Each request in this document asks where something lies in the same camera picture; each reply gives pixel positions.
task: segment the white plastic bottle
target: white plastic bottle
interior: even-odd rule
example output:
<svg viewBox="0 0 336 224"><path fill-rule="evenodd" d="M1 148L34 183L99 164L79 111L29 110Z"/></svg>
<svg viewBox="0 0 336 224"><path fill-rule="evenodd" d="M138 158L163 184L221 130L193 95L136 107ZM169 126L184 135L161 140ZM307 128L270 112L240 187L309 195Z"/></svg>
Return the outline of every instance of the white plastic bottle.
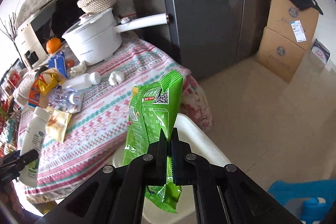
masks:
<svg viewBox="0 0 336 224"><path fill-rule="evenodd" d="M23 139L20 155L36 149L41 155L42 145L45 137L45 126L50 118L50 114L41 107L34 110L33 119L28 123ZM36 187L39 159L34 160L20 171L19 181L23 184Z"/></svg>
<svg viewBox="0 0 336 224"><path fill-rule="evenodd" d="M85 73L75 78L66 80L62 84L62 89L75 89L78 91L87 89L92 85L97 85L99 83L100 83L100 74L98 72Z"/></svg>

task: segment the dried branch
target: dried branch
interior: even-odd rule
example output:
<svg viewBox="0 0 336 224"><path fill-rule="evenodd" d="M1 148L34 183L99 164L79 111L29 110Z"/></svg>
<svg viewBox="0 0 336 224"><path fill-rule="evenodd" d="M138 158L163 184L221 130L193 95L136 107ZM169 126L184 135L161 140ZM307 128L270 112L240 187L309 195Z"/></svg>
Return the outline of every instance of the dried branch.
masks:
<svg viewBox="0 0 336 224"><path fill-rule="evenodd" d="M20 54L20 52L19 52L19 50L18 50L18 48L15 44L15 38L17 37L17 29L15 28L15 22L16 22L16 18L17 18L16 17L16 12L13 12L12 15L8 15L8 18L9 18L9 23L8 23L9 27L7 26L7 22L6 21L3 22L2 19L0 18L0 22L3 26L3 28L5 29L5 31L2 30L2 29L0 29L0 31L2 31L2 33L4 35L6 35L13 42L14 47L15 47L17 53L20 56L20 61L23 63L22 56L21 56L21 54Z"/></svg>

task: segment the box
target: box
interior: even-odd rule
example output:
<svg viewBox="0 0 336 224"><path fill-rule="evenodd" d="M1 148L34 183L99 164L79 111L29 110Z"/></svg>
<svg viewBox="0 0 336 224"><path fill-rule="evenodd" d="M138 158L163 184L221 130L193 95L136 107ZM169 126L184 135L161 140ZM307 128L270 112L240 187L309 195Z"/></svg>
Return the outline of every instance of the box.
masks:
<svg viewBox="0 0 336 224"><path fill-rule="evenodd" d="M306 51L311 47L318 19L319 12L314 8L299 11L289 0L272 0L267 28Z"/></svg>
<svg viewBox="0 0 336 224"><path fill-rule="evenodd" d="M330 57L329 50L317 39L313 44L311 51L319 58L323 63L327 63Z"/></svg>
<svg viewBox="0 0 336 224"><path fill-rule="evenodd" d="M297 43L265 27L257 55L261 65L289 83L304 55Z"/></svg>
<svg viewBox="0 0 336 224"><path fill-rule="evenodd" d="M68 78L67 67L65 66L65 56L64 51L60 51L56 53L49 59L49 68L55 68L58 70L63 76Z"/></svg>

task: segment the green snack bag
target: green snack bag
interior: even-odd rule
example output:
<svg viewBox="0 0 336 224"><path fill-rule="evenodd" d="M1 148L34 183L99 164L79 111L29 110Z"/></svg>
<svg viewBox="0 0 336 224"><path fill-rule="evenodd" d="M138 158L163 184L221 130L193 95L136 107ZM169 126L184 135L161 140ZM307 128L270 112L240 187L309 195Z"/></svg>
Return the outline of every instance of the green snack bag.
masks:
<svg viewBox="0 0 336 224"><path fill-rule="evenodd" d="M162 129L170 141L182 94L183 77L176 70L158 82L135 86L129 106L129 126L123 164L147 153L150 143L159 140ZM148 186L146 198L167 212L176 213L181 186L173 183L171 158L167 157L167 182Z"/></svg>

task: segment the orange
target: orange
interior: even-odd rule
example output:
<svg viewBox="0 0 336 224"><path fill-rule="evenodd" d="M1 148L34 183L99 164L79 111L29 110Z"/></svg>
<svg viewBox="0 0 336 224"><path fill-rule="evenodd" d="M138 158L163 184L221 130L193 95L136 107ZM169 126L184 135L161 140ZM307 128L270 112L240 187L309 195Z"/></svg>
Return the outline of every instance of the orange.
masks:
<svg viewBox="0 0 336 224"><path fill-rule="evenodd" d="M61 47L61 40L57 37L53 37L48 40L46 48L48 53L55 53Z"/></svg>

